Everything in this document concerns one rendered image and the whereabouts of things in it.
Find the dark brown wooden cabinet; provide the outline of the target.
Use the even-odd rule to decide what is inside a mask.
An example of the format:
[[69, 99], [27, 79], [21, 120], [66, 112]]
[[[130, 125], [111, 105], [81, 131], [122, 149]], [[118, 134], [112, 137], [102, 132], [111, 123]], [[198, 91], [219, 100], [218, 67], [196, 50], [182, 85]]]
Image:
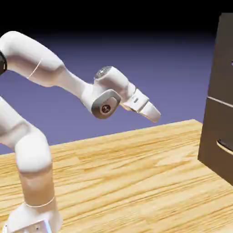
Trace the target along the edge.
[[220, 101], [220, 100], [215, 99], [215, 98], [210, 97], [210, 96], [207, 96], [207, 98], [211, 98], [211, 99], [217, 100], [217, 101], [219, 101], [219, 102], [222, 102], [222, 103], [224, 103], [224, 104], [226, 104], [226, 105], [233, 106], [233, 105], [231, 105], [231, 104], [225, 103], [225, 102], [223, 102], [223, 101]]

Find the dark brown drawer front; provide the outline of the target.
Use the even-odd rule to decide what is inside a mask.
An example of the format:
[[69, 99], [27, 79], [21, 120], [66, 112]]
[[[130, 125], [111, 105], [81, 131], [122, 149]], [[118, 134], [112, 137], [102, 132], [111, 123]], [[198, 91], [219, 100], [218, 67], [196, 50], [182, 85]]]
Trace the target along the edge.
[[207, 98], [198, 160], [233, 186], [233, 156], [216, 141], [233, 142], [233, 106]]
[[208, 96], [233, 105], [233, 13], [219, 17]]

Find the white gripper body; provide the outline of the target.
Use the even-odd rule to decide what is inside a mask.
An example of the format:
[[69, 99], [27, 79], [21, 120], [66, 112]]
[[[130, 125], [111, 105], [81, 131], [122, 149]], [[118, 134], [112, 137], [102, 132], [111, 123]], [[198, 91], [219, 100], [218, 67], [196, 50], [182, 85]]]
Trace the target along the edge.
[[139, 114], [152, 122], [157, 122], [161, 117], [160, 111], [150, 101], [145, 104]]

